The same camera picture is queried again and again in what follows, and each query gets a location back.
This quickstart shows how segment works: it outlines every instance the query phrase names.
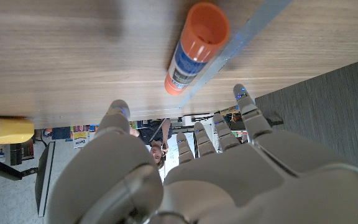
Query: person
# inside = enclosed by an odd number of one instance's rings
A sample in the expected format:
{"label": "person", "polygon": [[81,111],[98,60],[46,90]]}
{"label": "person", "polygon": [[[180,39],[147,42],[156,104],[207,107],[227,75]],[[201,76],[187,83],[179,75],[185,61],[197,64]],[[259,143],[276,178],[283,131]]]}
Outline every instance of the person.
{"label": "person", "polygon": [[131,135],[140,138],[144,144],[151,147],[150,153],[159,169],[164,166],[163,158],[168,150],[168,139],[172,136],[172,124],[169,119],[148,120],[140,129],[132,129]]}

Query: glue stick label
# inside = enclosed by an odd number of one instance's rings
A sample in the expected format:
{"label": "glue stick label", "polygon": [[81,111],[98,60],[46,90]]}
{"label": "glue stick label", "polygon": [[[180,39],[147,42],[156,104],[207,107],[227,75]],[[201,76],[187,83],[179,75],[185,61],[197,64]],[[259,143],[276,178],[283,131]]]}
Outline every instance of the glue stick label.
{"label": "glue stick label", "polygon": [[172,83],[179,89],[183,89],[204,68],[207,62],[196,62],[192,60],[178,42],[175,55],[168,69]]}

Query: glue stick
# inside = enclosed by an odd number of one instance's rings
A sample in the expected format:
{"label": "glue stick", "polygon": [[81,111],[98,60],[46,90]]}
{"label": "glue stick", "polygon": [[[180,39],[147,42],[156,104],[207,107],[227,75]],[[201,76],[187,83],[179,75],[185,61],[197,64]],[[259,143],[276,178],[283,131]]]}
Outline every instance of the glue stick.
{"label": "glue stick", "polygon": [[229,33],[229,21],[220,8],[209,2],[191,7],[165,77],[166,91],[174,96],[182,93],[227,42]]}

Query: blue strip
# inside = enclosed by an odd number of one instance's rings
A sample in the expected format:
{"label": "blue strip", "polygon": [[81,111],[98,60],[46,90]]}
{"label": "blue strip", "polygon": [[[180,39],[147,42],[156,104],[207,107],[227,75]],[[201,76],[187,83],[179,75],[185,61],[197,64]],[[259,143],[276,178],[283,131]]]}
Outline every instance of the blue strip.
{"label": "blue strip", "polygon": [[210,80],[230,59],[236,56],[267,24],[269,24],[281,11],[283,11],[292,0],[265,0],[248,20],[243,28],[230,40],[204,75],[196,82],[189,93],[177,106],[184,107],[186,103]]}
{"label": "blue strip", "polygon": [[177,45],[177,52],[175,53],[175,62],[178,68],[187,74],[199,73],[207,62],[195,62],[183,51],[180,40]]}

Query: yellow sponge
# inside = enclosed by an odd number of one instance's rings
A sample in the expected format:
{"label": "yellow sponge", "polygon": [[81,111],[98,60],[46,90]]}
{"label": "yellow sponge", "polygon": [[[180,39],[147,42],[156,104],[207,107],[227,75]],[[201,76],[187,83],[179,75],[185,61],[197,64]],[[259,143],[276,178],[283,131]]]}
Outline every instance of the yellow sponge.
{"label": "yellow sponge", "polygon": [[25,142],[33,134],[34,123],[29,120],[0,118],[0,144]]}

